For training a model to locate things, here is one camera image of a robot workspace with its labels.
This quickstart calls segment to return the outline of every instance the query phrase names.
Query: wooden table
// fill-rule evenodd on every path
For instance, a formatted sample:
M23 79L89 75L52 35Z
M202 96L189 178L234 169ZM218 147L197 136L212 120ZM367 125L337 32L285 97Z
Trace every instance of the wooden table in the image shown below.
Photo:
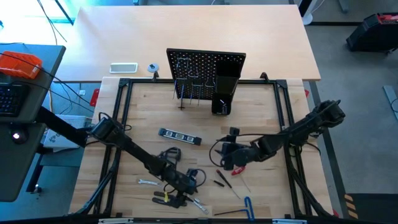
M118 78L105 77L95 109L94 123L100 111L112 114ZM294 119L298 121L308 112L307 100L301 80L288 80L289 95ZM132 126L127 134L132 140L151 154L158 154L172 146L182 150L182 160L177 169L186 172L189 167L201 168L206 171L207 181L198 188L199 198L209 210L205 215L196 206L188 203L187 207L179 209L153 203L153 192L160 190L150 185L139 185L138 179L156 180L144 166L134 157L122 152L119 166L118 180L113 201L113 211L123 212L124 217L164 217L164 218L196 218L212 217L212 214L244 208L243 200L236 198L228 188L220 188L210 179L220 180L216 175L216 167L208 158L211 145L222 136L228 134L229 127L234 126L245 133L277 133L279 122L275 105L273 88L267 85L238 85L233 100L233 110L229 116L220 117L211 114L211 101L197 100L189 104L185 100L185 109L177 107L180 101L172 99L172 84L134 84L127 124ZM121 100L121 112L124 108L124 98ZM201 146L192 146L183 142L163 138L158 135L159 128L168 128L183 133L189 133L202 138ZM251 138L242 138L247 143ZM71 212L77 211L89 199L98 185L105 147L102 144L92 144L85 149L78 180L73 194ZM214 154L215 160L220 156ZM320 155L310 146L303 147L303 166L307 184L324 208L331 212L331 203L323 174ZM242 198L250 196L256 218L282 218L286 213L292 214L292 201L287 179L287 171L283 150L279 150L275 157L264 162L252 162L243 172L243 178L251 189L245 188L240 177L231 177L229 172L222 171L231 181L235 191ZM198 181L203 176L198 174ZM302 211L301 191L298 191ZM245 213L234 213L225 216L245 218Z
M246 53L242 78L320 80L296 5L83 7L67 40L65 82L100 82L118 62L139 64L125 77L158 63L170 78L167 48Z

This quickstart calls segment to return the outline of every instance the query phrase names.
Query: light wood desk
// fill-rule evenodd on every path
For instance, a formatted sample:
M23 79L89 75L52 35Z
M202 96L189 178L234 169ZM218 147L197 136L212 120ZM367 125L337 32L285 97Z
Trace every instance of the light wood desk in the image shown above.
M246 53L241 78L320 80L296 5L83 7L67 40L65 82L100 82L117 62L139 64L125 77L158 63L171 78L167 48Z
M112 114L118 83L118 78L105 77L103 79L94 123L97 122L100 111ZM298 121L309 112L303 83L301 80L288 80L288 85L294 119ZM214 213L244 208L243 199L237 199L229 188L222 189L210 181L210 179L220 180L220 178L215 173L216 167L208 158L208 150L216 139L228 134L231 126L241 128L241 134L277 133L279 122L273 88L267 85L238 85L231 114L219 117L211 114L211 101L205 100L201 100L199 106L196 100L193 100L192 105L189 105L189 100L185 100L186 108L180 111L177 108L180 101L177 98L172 99L173 87L172 84L158 83L133 85L127 119L127 124L130 124L132 129L127 131L127 134L151 154L158 154L172 146L179 147L182 150L182 160L177 167L179 171L186 172L189 167L205 170L207 181L198 188L199 193L194 194L194 197L199 198L210 213L205 215L192 203L176 209L152 202L153 192L162 190L151 185L139 185L137 180L156 180L156 178L151 176L137 159L122 152L113 201L113 214L123 212L124 217L197 218L212 217ZM124 95L121 100L119 118L122 115L125 97ZM199 136L202 138L202 144L192 146L160 137L159 128L169 128ZM252 137L241 140L245 143L250 139ZM73 194L71 212L81 208L97 187L104 151L105 147L100 143L86 147ZM214 158L217 161L220 157L214 154ZM330 198L318 151L310 146L304 146L302 160L309 189L324 208L331 212ZM292 214L283 150L279 150L275 157L264 162L252 162L247 165L243 177L251 193L245 188L240 177L231 177L230 172L222 172L231 181L241 198L251 197L256 218L282 218L286 213ZM198 181L202 180L203 177L198 174ZM298 191L298 198L301 209L304 211L301 191ZM106 194L103 197L103 206L105 200ZM246 214L234 213L219 217L245 218Z

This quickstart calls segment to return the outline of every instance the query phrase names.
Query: floor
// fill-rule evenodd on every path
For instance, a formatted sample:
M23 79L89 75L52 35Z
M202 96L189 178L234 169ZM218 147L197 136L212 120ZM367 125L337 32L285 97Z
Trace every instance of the floor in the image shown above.
M159 2L159 0L149 0L148 4L160 4ZM194 0L178 2L191 4ZM231 0L230 2L241 4L239 1ZM250 2L254 4L287 4L288 0ZM360 2L349 0L349 13L343 14L337 1L325 0L313 13L314 21L361 21L375 12L398 10L398 3L393 0L361 0ZM34 18L35 26L27 26L27 20L23 18L3 17L0 19L5 25L3 29L0 28L1 42L55 43L52 31L42 17ZM56 24L56 26L67 40L68 31L72 27L69 24ZM35 29L40 35L23 35L23 31L29 29ZM388 56L379 53L350 52L345 46L345 39L354 29L355 27L306 27L322 76L322 80L317 83L319 93L322 100L340 99L340 106L347 115L343 124L330 131L346 191L348 193L398 194L398 173L395 172L398 169L396 162L398 161L398 151L395 145L398 121L382 90L383 85L392 85L398 92L398 55L397 52ZM58 44L63 43L58 37ZM87 100L90 100L93 90L99 86L98 83L71 85L76 91L86 90L86 95L83 97ZM308 83L305 83L305 86L306 89L310 89ZM59 84L53 84L52 90L68 97ZM70 91L69 94L71 99L75 100L76 96L72 95ZM313 108L311 97L310 94L308 104ZM49 101L46 99L44 106L48 105ZM60 113L68 105L67 101L54 96L55 113ZM73 106L68 114L91 116L90 112L77 106ZM323 141L318 143L323 152L323 169L332 205L339 212L340 206L336 199L334 181ZM27 175L25 185L30 178L30 173ZM43 193L31 195L22 190L15 202L0 203L2 211L0 220L66 214L72 199L77 174L78 168L76 167L45 167L39 179L39 184L44 188Z

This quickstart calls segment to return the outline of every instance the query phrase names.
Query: computer keyboard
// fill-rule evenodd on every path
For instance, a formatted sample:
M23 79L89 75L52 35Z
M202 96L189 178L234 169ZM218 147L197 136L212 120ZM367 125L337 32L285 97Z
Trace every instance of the computer keyboard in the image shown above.
M29 90L27 85L0 83L0 117L18 116Z

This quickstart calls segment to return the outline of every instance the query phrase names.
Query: pegboard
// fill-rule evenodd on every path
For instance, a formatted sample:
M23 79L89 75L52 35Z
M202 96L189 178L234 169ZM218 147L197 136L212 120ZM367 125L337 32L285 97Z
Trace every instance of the pegboard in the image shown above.
M167 49L167 57L174 80L174 94L178 99L211 100L217 86L216 62L235 61L242 70L246 54Z

